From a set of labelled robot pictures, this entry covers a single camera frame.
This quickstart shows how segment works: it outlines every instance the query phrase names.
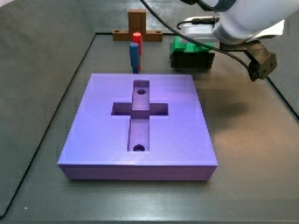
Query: circular hole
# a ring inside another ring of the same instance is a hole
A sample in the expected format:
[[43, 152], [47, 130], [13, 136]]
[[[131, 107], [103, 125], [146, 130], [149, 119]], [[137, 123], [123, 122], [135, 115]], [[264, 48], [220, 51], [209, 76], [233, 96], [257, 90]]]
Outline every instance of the circular hole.
[[137, 89], [135, 91], [139, 95], [142, 95], [145, 93], [145, 91], [142, 89]]
[[145, 147], [141, 144], [137, 144], [133, 148], [133, 151], [145, 151]]

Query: purple block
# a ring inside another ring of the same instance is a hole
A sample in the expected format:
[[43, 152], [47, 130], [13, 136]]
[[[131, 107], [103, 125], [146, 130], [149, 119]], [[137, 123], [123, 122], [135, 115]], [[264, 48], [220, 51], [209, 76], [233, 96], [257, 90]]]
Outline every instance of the purple block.
[[217, 160], [192, 77], [91, 74], [58, 166], [69, 179], [208, 180]]

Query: metal bracket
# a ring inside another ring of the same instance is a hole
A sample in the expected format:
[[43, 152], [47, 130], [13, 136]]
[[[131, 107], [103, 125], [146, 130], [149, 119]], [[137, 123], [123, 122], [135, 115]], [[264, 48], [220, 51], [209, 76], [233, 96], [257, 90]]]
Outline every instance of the metal bracket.
[[241, 45], [218, 45], [218, 49], [225, 52], [242, 52], [250, 62], [248, 68], [252, 71], [249, 79], [264, 79], [276, 69], [276, 55], [269, 52], [260, 42], [252, 41]]

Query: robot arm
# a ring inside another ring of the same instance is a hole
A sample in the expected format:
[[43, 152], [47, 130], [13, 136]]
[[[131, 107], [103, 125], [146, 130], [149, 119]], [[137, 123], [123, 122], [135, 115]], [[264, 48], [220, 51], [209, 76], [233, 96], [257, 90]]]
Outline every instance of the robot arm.
[[299, 0], [181, 0], [216, 11], [214, 24], [196, 24], [209, 17], [189, 17], [180, 33], [198, 42], [220, 42], [220, 50], [244, 52], [249, 57], [249, 78], [264, 79], [276, 68], [276, 55], [258, 39], [282, 35], [284, 19], [299, 10]]
[[[197, 3], [201, 7], [217, 12], [217, 21], [210, 33], [218, 42], [228, 46], [281, 35], [282, 20], [299, 10], [297, 0], [181, 1], [186, 4]], [[189, 34], [192, 38], [196, 36], [194, 33], [185, 34], [186, 36]]]

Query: wall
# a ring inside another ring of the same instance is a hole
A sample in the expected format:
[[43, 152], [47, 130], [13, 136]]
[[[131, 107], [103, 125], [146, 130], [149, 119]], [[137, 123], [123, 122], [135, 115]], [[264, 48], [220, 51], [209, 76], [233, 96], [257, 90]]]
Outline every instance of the wall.
[[73, 0], [14, 0], [0, 30], [2, 216], [94, 32]]
[[277, 90], [299, 115], [299, 12], [284, 23], [284, 36], [264, 41], [270, 52], [276, 54], [277, 68], [269, 74]]
[[[126, 29], [126, 10], [145, 8], [135, 0], [77, 1], [94, 32], [111, 32], [117, 29]], [[209, 12], [204, 12], [198, 6], [189, 6], [180, 0], [146, 0], [146, 2], [157, 15], [172, 27], [188, 17], [210, 14]], [[149, 12], [146, 12], [146, 29], [162, 30], [162, 32], [170, 33]]]

